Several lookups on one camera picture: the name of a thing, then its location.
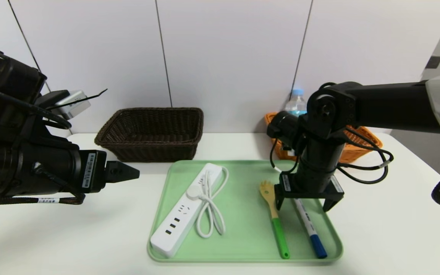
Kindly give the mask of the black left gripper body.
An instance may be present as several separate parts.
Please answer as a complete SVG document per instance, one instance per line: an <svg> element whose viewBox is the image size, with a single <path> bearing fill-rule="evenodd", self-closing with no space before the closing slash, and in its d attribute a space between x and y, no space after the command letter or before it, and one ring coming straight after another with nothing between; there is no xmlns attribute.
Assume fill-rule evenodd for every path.
<svg viewBox="0 0 440 275"><path fill-rule="evenodd" d="M74 143L30 144L28 192L99 192L105 186L105 161L104 151L81 150Z"/></svg>

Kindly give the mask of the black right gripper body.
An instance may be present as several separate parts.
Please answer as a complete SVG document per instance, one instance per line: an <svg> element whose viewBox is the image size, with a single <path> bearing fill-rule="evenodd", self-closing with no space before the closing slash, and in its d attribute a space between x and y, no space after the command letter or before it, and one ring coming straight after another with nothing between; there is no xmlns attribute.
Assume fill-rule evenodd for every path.
<svg viewBox="0 0 440 275"><path fill-rule="evenodd" d="M295 173L281 174L275 190L285 192L285 198L342 198L344 191L333 178L344 143L336 140L308 139L299 155Z"/></svg>

